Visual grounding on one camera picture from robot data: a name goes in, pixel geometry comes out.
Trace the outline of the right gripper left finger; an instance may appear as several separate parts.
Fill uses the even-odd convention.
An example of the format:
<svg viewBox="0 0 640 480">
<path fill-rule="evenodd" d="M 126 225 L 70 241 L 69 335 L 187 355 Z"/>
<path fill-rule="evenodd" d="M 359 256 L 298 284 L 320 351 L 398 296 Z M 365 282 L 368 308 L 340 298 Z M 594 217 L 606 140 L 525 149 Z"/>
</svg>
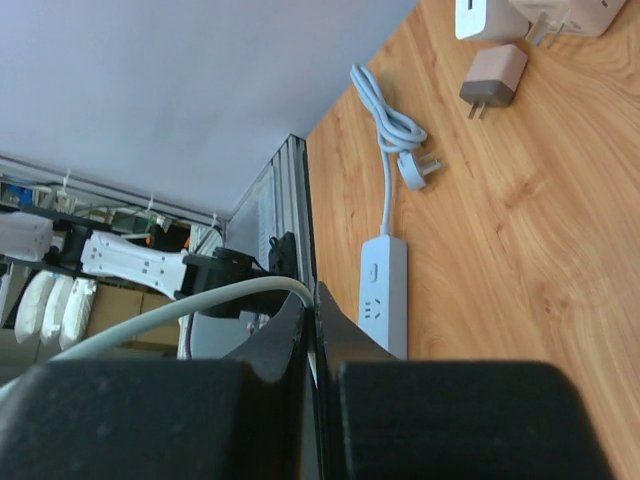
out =
<svg viewBox="0 0 640 480">
<path fill-rule="evenodd" d="M 306 312 L 222 359 L 52 361 L 1 407 L 5 479 L 296 479 Z"/>
</svg>

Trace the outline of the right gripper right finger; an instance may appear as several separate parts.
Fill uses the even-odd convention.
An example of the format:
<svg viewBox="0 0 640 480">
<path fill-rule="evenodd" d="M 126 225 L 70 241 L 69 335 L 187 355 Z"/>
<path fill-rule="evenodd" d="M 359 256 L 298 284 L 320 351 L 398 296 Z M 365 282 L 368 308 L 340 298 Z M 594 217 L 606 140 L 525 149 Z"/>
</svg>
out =
<svg viewBox="0 0 640 480">
<path fill-rule="evenodd" d="M 583 398 L 532 360 L 394 358 L 315 292 L 325 479 L 609 479 Z"/>
</svg>

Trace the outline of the light blue power strip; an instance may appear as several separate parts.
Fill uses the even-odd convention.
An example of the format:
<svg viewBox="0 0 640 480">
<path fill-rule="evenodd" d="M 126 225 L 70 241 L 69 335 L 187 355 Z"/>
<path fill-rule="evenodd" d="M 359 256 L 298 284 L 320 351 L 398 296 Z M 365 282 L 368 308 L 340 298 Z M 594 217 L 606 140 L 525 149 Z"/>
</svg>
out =
<svg viewBox="0 0 640 480">
<path fill-rule="evenodd" d="M 383 210 L 379 234 L 363 243 L 360 262 L 358 326 L 394 357 L 408 358 L 408 244 L 392 234 L 391 157 L 397 157 L 399 173 L 411 190 L 426 187 L 427 177 L 442 163 L 425 163 L 415 151 L 427 140 L 427 132 L 413 119 L 392 108 L 374 75 L 353 65 L 351 81 L 362 105 L 372 116 L 380 149 L 383 178 Z"/>
</svg>

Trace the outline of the brown pink charger plug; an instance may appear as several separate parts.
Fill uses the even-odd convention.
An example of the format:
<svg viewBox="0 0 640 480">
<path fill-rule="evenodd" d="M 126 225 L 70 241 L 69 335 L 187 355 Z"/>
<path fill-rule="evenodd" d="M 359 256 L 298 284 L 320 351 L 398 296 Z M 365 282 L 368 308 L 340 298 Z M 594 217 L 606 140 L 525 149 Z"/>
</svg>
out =
<svg viewBox="0 0 640 480">
<path fill-rule="evenodd" d="M 527 62 L 528 55 L 514 44 L 479 50 L 459 90 L 459 98 L 470 106 L 468 119 L 483 119 L 489 108 L 508 107 Z"/>
</svg>

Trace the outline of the white charger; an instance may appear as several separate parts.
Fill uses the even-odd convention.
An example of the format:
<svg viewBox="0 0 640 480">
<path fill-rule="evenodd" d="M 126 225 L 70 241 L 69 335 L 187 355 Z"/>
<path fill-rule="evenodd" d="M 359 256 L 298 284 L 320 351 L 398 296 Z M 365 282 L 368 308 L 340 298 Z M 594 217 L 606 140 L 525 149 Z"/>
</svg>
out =
<svg viewBox="0 0 640 480">
<path fill-rule="evenodd" d="M 523 38 L 528 30 L 528 19 L 508 0 L 455 1 L 458 40 L 511 41 Z"/>
</svg>

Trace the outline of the beige patterned cube charger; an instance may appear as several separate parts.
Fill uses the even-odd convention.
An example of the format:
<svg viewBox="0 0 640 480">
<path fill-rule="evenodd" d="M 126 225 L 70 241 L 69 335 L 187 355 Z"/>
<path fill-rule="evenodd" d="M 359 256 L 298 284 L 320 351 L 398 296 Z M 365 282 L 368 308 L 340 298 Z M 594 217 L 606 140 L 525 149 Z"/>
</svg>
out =
<svg viewBox="0 0 640 480">
<path fill-rule="evenodd" d="M 560 35 L 600 37 L 625 6 L 625 0 L 510 0 L 531 24 L 525 40 L 540 46 L 550 35 L 551 48 Z"/>
</svg>

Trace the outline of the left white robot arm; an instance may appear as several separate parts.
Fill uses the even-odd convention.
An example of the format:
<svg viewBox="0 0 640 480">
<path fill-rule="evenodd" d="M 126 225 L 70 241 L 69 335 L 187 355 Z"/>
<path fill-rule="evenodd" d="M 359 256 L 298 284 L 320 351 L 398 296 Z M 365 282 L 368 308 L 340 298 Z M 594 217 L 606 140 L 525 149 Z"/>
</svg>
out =
<svg viewBox="0 0 640 480">
<path fill-rule="evenodd" d="M 40 208 L 1 210 L 1 255 L 72 278 L 119 278 L 172 300 L 277 275 L 235 250 L 217 247 L 211 256 L 154 250 L 99 222 Z"/>
</svg>

